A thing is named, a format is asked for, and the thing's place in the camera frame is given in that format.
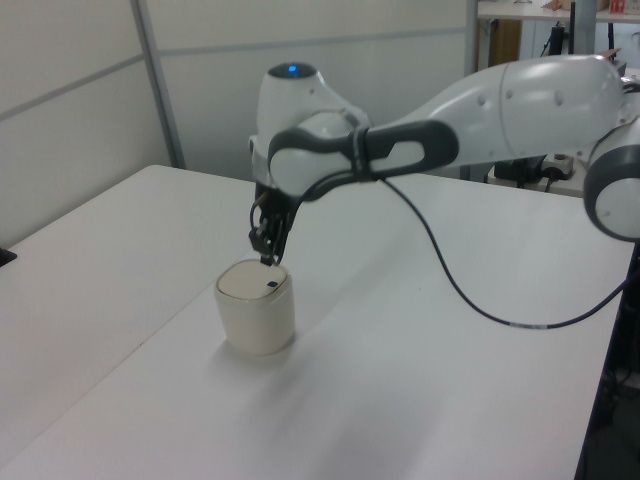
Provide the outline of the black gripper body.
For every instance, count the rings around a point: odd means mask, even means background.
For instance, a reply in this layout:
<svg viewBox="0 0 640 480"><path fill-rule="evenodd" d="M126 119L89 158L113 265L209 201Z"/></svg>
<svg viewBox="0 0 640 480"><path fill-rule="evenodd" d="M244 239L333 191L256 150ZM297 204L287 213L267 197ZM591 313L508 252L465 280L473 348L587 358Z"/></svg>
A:
<svg viewBox="0 0 640 480"><path fill-rule="evenodd" d="M262 213L288 213L296 211L296 199L282 191L265 186L255 185L255 200Z"/></svg>

